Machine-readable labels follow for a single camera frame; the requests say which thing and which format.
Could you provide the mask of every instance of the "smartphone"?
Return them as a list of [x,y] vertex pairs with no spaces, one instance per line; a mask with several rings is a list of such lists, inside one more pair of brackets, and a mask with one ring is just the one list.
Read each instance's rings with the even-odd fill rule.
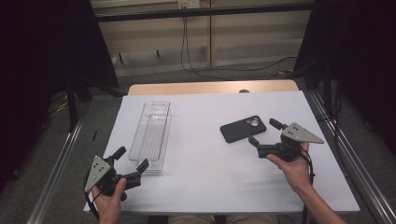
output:
[[267,128],[257,115],[246,119],[240,119],[220,127],[220,131],[227,143],[236,142],[247,138],[249,135],[263,133],[266,130]]

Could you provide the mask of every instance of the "hand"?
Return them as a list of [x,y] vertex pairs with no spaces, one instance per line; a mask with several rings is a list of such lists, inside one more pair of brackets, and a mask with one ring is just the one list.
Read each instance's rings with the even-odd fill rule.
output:
[[106,195],[100,194],[99,188],[93,186],[92,188],[92,197],[95,199],[96,207],[99,212],[99,223],[107,224],[107,223],[118,223],[120,221],[120,213],[121,213],[121,194],[124,192],[126,186],[126,179],[123,178],[119,181],[116,186],[116,190],[114,191],[113,196],[108,197]]
[[[302,147],[306,152],[308,152],[309,143],[303,142]],[[282,161],[278,156],[273,154],[267,155],[266,159],[277,165],[279,169],[283,171],[288,183],[296,193],[301,189],[311,187],[308,164],[301,156],[297,157],[295,161],[290,162]]]

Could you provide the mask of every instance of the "transparent container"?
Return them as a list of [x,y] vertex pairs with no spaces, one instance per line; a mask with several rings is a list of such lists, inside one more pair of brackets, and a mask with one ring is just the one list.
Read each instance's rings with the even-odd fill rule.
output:
[[146,102],[134,135],[129,160],[139,165],[148,159],[146,171],[161,171],[171,126],[170,103]]

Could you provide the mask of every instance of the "metal frame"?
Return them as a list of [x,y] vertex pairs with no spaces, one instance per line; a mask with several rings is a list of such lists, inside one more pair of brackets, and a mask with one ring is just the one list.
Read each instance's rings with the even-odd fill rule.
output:
[[82,122],[88,114],[90,105],[91,103],[86,103],[83,105],[81,117],[79,118],[76,127],[74,128],[73,132],[67,135],[67,139],[64,143],[61,154],[59,155],[58,160],[56,161],[55,166],[53,167],[52,172],[49,175],[46,186],[41,192],[38,201],[35,203],[35,208],[29,216],[29,219],[26,222],[27,224],[39,224],[43,222],[47,210],[50,207],[50,202],[55,195],[58,183],[61,180],[62,174],[64,172],[64,167],[66,166],[67,161],[70,157],[70,153],[73,150],[73,146],[77,141]]
[[[322,100],[320,95],[316,91],[311,91],[310,95],[319,112],[324,115],[328,115],[326,109],[323,107],[324,101]],[[335,136],[334,130],[336,127],[336,121],[333,119],[329,119],[326,121],[326,124],[329,130]],[[355,149],[353,149],[352,145],[349,144],[349,142],[347,141],[347,137],[344,135],[340,128],[337,129],[336,138],[337,144],[339,145],[341,151],[344,153],[344,156],[351,165],[353,171],[363,185],[366,193],[370,197],[383,221],[387,224],[396,223],[395,211],[393,211],[387,197],[382,192],[380,187],[375,183],[371,175],[367,172],[363,163],[359,159],[358,154],[355,152]]]
[[255,7],[208,7],[208,8],[190,8],[184,10],[176,9],[176,10],[151,11],[151,12],[139,12],[139,13],[98,14],[93,17],[70,17],[70,18],[66,17],[66,18],[56,18],[54,20],[60,22],[140,21],[140,20],[169,19],[169,18],[182,18],[182,17],[235,15],[235,14],[282,12],[282,11],[304,11],[304,10],[311,10],[314,7],[325,7],[327,5],[329,4],[298,3],[298,4],[262,5]]

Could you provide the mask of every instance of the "pants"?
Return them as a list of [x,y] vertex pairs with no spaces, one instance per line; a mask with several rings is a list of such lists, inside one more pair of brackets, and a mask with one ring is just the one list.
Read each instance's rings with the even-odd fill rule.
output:
[[[213,216],[170,216],[168,224],[215,224]],[[277,224],[275,215],[227,216],[227,224]]]

